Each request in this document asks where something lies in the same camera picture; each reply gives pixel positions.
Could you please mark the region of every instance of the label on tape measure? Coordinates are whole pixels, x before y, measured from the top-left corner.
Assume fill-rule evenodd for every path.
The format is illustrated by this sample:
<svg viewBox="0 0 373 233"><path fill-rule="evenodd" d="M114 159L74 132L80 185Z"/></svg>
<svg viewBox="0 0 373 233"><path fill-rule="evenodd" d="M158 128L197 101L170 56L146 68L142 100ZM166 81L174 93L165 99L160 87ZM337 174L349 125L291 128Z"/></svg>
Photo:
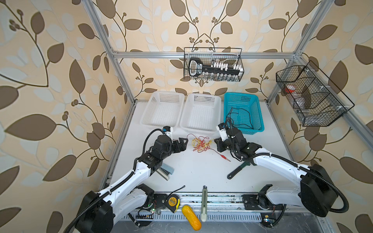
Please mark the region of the label on tape measure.
<svg viewBox="0 0 373 233"><path fill-rule="evenodd" d="M169 204L170 206L176 206L177 202L178 202L177 199L174 198L174 197L171 197L171 198L168 200L168 204Z"/></svg>

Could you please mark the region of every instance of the blue plastic basket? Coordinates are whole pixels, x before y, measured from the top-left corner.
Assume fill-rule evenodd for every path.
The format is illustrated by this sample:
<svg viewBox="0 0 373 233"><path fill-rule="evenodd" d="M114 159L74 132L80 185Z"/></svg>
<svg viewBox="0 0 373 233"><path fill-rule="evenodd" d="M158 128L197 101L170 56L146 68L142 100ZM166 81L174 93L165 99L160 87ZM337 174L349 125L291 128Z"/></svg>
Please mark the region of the blue plastic basket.
<svg viewBox="0 0 373 233"><path fill-rule="evenodd" d="M264 130L263 118L256 95L229 92L224 94L224 120L230 113L233 125L244 134L255 134Z"/></svg>

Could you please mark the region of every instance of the wallpaper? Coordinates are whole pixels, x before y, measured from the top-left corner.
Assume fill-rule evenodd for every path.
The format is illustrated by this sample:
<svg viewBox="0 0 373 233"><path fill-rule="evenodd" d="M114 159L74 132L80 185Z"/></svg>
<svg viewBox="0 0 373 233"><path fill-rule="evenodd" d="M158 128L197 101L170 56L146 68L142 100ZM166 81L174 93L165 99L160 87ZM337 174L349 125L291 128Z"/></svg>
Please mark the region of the wallpaper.
<svg viewBox="0 0 373 233"><path fill-rule="evenodd" d="M0 232L62 232L130 103L78 1L0 0Z"/></svg>
<svg viewBox="0 0 373 233"><path fill-rule="evenodd" d="M318 0L93 0L117 51L294 51Z"/></svg>
<svg viewBox="0 0 373 233"><path fill-rule="evenodd" d="M336 0L304 51L356 104L351 109L373 130L373 2ZM338 90L325 79L332 88ZM297 162L318 163L347 197L346 213L329 213L340 233L373 232L373 153L343 118L329 127L302 127L279 93L276 119ZM341 208L338 198L334 208Z"/></svg>
<svg viewBox="0 0 373 233"><path fill-rule="evenodd" d="M176 91L188 95L226 92L254 94L265 100L276 84L275 73L285 68L283 59L243 59L244 75L240 82L218 82L198 77L184 77L183 61L175 59L123 59L122 70L134 97L149 100L155 91Z"/></svg>

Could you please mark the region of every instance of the white tabletop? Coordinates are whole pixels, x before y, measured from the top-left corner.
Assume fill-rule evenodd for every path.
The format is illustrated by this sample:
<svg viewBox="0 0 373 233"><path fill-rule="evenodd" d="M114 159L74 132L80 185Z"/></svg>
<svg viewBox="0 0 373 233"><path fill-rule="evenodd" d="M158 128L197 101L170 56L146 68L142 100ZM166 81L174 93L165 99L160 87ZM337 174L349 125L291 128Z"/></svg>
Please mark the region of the white tabletop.
<svg viewBox="0 0 373 233"><path fill-rule="evenodd" d="M140 124L140 118L146 107L145 102L136 105L127 136L120 151L116 167L114 169L112 183L121 178L133 167L133 161L141 156L142 145L145 138L156 126L144 126ZM255 142L274 154L289 159L289 155L281 140L276 125L264 102L260 103L260 108L264 121L263 132L244 137L248 142ZM160 132L153 133L148 139L146 150L153 145ZM187 132L179 126L174 127L173 139L185 138ZM261 166L246 166L231 180L227 175L235 170L242 162L232 158L229 151L223 154L231 162L226 161L213 150L198 153L193 151L191 141L193 136L188 137L187 149L181 153L175 153L163 160L164 163L174 168L175 172L170 175L170 180L166 181L158 173L154 173L144 181L156 192L171 192L185 185L182 192L202 192L204 185L209 192L258 192L266 184L294 186L290 181L277 173ZM216 150L216 144L212 143L211 148Z"/></svg>

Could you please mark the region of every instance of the white plastic basket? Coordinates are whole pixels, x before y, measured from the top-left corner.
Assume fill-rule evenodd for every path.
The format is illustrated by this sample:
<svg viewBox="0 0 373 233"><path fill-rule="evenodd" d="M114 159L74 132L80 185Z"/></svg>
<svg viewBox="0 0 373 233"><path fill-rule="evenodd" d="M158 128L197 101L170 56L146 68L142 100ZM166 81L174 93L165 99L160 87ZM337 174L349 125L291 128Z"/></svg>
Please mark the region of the white plastic basket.
<svg viewBox="0 0 373 233"><path fill-rule="evenodd" d="M180 120L184 105L184 94L170 91L156 91L151 95L140 124L175 127Z"/></svg>
<svg viewBox="0 0 373 233"><path fill-rule="evenodd" d="M202 134L217 133L220 124L222 99L206 94L189 94L186 99L180 127L187 132Z"/></svg>

